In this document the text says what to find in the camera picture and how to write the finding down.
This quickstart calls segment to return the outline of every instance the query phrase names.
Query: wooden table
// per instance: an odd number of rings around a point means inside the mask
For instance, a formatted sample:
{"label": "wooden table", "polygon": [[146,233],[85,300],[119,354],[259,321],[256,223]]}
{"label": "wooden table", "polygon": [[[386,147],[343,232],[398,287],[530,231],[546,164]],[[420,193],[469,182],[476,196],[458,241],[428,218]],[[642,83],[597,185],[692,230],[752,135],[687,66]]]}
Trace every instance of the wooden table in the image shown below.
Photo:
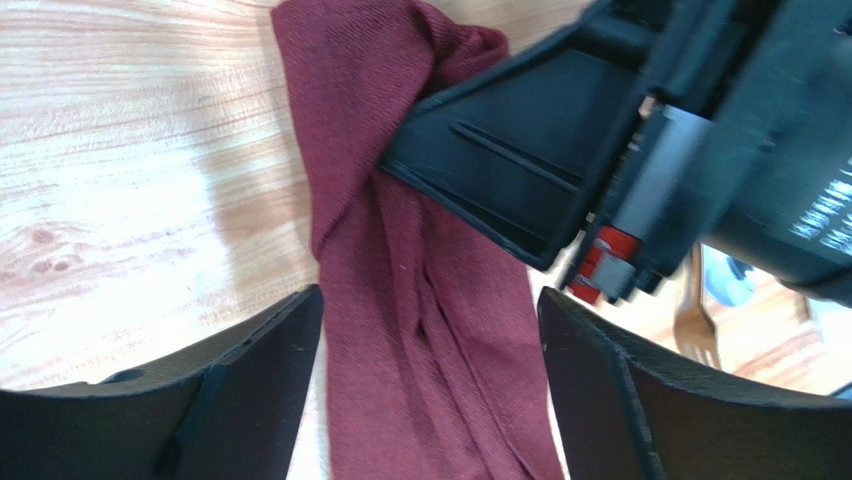
{"label": "wooden table", "polygon": [[[277,2],[0,6],[0,387],[100,381],[315,281],[309,191],[269,19]],[[517,51],[587,1],[434,3],[503,30]],[[665,344],[677,284],[604,313]],[[321,474],[312,455],[327,449],[323,348],[299,478]],[[810,378],[807,362],[793,366]],[[762,371],[749,375],[804,390],[832,383]]]}

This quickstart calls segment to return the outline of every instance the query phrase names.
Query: towel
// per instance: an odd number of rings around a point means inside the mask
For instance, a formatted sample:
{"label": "towel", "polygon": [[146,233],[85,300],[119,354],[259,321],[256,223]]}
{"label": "towel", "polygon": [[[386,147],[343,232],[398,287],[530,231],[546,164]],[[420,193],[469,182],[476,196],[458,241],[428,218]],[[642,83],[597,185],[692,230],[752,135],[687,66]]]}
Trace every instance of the towel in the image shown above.
{"label": "towel", "polygon": [[272,19],[326,299],[334,478],[561,478],[524,266],[376,167],[412,105],[506,58],[505,36],[416,0],[291,0]]}

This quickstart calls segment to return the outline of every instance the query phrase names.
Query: red component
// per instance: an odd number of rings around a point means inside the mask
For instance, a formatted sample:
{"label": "red component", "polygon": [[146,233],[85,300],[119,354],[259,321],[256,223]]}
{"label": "red component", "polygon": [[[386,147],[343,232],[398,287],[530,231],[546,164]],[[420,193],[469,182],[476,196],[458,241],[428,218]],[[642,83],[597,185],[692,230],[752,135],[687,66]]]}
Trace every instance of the red component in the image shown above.
{"label": "red component", "polygon": [[577,269],[577,275],[571,281],[570,287],[574,296],[580,300],[594,305],[600,297],[601,291],[588,283],[592,278],[598,262],[605,250],[610,255],[622,260],[629,260],[636,253],[639,240],[618,230],[614,227],[603,227],[598,233],[595,243],[589,249],[589,253]]}

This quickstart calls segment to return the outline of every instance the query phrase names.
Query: red fabric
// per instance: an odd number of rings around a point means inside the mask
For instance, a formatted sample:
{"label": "red fabric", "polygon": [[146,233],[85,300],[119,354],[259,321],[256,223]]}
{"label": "red fabric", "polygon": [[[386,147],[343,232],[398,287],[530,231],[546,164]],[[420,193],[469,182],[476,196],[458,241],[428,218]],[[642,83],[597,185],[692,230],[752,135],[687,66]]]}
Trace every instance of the red fabric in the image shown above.
{"label": "red fabric", "polygon": [[376,168],[414,102],[506,38],[415,0],[272,18],[313,198],[335,480],[561,478],[523,265]]}

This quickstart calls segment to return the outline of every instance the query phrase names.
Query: black plastic fin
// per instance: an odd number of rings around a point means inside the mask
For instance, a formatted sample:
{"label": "black plastic fin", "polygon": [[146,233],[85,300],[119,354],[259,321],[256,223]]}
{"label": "black plastic fin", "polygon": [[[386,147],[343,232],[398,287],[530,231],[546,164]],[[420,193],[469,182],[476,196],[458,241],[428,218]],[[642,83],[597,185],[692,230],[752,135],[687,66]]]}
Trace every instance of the black plastic fin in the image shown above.
{"label": "black plastic fin", "polygon": [[624,111],[636,111],[633,86],[656,38],[612,5],[421,101],[381,167],[527,264],[549,267],[596,200],[580,193],[609,177],[596,159],[617,162],[629,141],[601,152],[616,124],[635,121]]}

